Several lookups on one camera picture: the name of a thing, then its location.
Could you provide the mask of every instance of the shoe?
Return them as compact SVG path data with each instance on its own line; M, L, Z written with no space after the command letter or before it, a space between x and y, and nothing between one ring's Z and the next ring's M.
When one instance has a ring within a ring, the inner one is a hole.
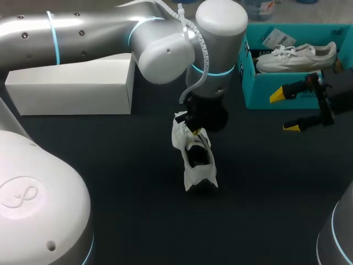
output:
M332 66L336 57L334 42L323 47L309 44L297 48L280 45L271 54L258 57L255 67L260 73L311 72Z
M179 112L175 117L186 112ZM181 151L184 160L184 185L188 191L191 186L199 184L204 179L218 187L216 180L215 159L211 151L210 139L205 129L198 135L192 134L185 122L173 120L172 144Z

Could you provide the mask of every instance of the white robotic arm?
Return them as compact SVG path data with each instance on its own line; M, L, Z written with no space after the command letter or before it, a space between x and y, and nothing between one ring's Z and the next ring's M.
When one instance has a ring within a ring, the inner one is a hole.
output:
M225 111L222 98L247 27L246 12L232 0L206 0L195 24L181 23L156 2L0 19L0 72L131 52L143 76L156 84L187 69L188 112L179 119L192 131L221 129L226 119L217 115ZM1 99L0 239L0 265L94 264L83 180L34 143Z

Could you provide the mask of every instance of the teal shoe box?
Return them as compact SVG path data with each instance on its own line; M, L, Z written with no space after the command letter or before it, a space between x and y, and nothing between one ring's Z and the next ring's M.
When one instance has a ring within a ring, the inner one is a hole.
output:
M278 29L296 39L294 46L305 43L326 46L334 41L343 68L353 67L353 26L350 24L249 24L238 56L238 69L249 109L318 109L314 93L300 93L295 99L270 104L270 96L283 84L304 80L309 73L255 73L254 56L270 53L262 45L265 38Z

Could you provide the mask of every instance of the black table surface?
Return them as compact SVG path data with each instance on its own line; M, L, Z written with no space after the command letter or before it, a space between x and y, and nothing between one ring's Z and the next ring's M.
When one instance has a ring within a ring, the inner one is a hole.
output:
M317 235L352 179L353 113L284 132L284 121L317 111L248 110L234 75L229 123L210 134L219 190L186 194L170 136L184 83L156 86L137 71L132 115L19 116L0 96L85 180L98 265L317 264Z

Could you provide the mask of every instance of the white cable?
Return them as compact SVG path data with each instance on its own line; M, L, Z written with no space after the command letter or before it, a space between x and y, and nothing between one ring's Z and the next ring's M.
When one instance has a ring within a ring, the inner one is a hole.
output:
M181 17L181 15L177 14L175 11L173 11L166 3L164 3L162 0L153 0L155 3L159 4L165 11L168 12L168 14L170 14L173 18L175 18L176 20L180 21L181 23L185 22L186 25L195 33L197 39L199 40L200 46L201 46L201 50L202 50L202 55L204 57L204 70L202 73L201 78L192 86L188 87L180 96L179 98L179 103L183 104L186 96L193 90L195 90L196 88L200 87L207 78L208 75L208 70L210 68L210 62L208 59L208 50L206 47L206 43L204 41L204 38L202 37L200 31L198 30L197 26L191 22L190 20Z

